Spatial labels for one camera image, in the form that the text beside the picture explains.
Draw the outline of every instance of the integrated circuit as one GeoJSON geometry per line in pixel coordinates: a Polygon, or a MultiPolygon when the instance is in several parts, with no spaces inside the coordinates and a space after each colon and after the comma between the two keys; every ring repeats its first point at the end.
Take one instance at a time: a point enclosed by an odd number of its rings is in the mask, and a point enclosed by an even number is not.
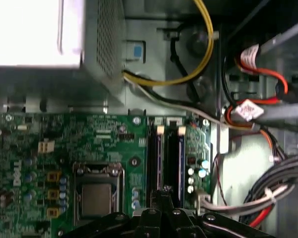
{"type": "Polygon", "coordinates": [[[74,163],[74,225],[123,212],[124,169],[120,163],[74,163]]]}

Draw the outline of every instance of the green circuit board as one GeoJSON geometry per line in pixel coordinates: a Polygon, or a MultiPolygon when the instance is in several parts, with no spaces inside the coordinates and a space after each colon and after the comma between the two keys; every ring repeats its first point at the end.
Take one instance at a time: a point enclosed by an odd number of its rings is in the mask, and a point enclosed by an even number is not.
{"type": "Polygon", "coordinates": [[[58,238],[110,212],[131,216],[148,206],[159,155],[162,184],[181,161],[182,205],[194,209],[189,186],[210,191],[210,146],[209,125],[187,117],[0,113],[0,238],[58,238]],[[159,125],[160,151],[149,146],[159,125]]]}
{"type": "Polygon", "coordinates": [[[0,238],[56,238],[119,207],[143,207],[146,128],[146,117],[0,114],[0,238]]]}

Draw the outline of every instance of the ventilation holes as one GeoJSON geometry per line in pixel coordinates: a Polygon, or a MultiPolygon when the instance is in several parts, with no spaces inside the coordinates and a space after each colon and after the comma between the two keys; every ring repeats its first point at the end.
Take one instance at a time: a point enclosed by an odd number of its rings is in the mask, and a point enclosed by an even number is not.
{"type": "Polygon", "coordinates": [[[109,80],[120,75],[124,19],[120,0],[98,0],[96,61],[109,80]]]}

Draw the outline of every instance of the white wire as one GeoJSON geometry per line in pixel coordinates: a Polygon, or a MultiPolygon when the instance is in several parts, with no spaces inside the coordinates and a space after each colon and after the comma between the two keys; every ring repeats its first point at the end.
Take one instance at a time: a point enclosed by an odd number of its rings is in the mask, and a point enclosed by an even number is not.
{"type": "MultiPolygon", "coordinates": [[[[124,79],[135,85],[131,80],[129,80],[127,77],[124,77],[124,79]]],[[[191,107],[187,107],[187,106],[183,106],[183,105],[178,105],[178,104],[171,104],[171,103],[167,103],[167,102],[164,102],[164,101],[161,101],[161,100],[158,100],[156,99],[153,95],[151,95],[150,93],[148,93],[145,89],[143,89],[143,87],[137,85],[138,88],[149,98],[151,99],[152,101],[156,102],[156,103],[159,103],[159,104],[162,104],[162,105],[165,105],[165,106],[168,106],[168,107],[171,107],[171,108],[178,108],[178,109],[182,109],[182,110],[185,110],[185,111],[188,111],[188,112],[192,112],[192,113],[195,113],[205,119],[208,119],[209,121],[211,122],[214,122],[216,124],[219,124],[221,126],[225,126],[225,127],[228,127],[228,128],[232,128],[232,129],[236,129],[236,126],[231,126],[231,125],[228,125],[228,124],[225,124],[224,122],[221,122],[217,119],[214,119],[213,117],[209,116],[207,113],[205,113],[204,111],[201,111],[201,110],[198,110],[196,108],[191,108],[191,107]]]]}
{"type": "Polygon", "coordinates": [[[267,203],[267,202],[273,203],[273,201],[271,199],[272,197],[275,198],[276,200],[283,199],[288,194],[290,194],[294,188],[295,188],[295,185],[292,185],[291,187],[289,187],[289,185],[281,185],[275,191],[273,191],[271,196],[264,196],[258,200],[244,203],[239,206],[216,206],[216,205],[204,200],[201,202],[201,207],[206,208],[211,211],[218,211],[218,212],[223,212],[223,213],[225,213],[226,211],[229,211],[229,210],[247,209],[247,207],[252,207],[254,205],[260,206],[261,204],[267,203]]]}

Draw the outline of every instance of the red wire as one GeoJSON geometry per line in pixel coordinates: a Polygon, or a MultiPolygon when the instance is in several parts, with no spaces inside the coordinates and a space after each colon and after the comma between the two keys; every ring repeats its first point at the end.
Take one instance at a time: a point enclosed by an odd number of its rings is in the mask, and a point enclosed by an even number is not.
{"type": "Polygon", "coordinates": [[[255,218],[254,221],[252,221],[249,226],[250,227],[257,227],[259,224],[262,223],[262,221],[268,216],[268,214],[272,211],[273,206],[269,206],[265,208],[259,215],[258,217],[255,218]]]}

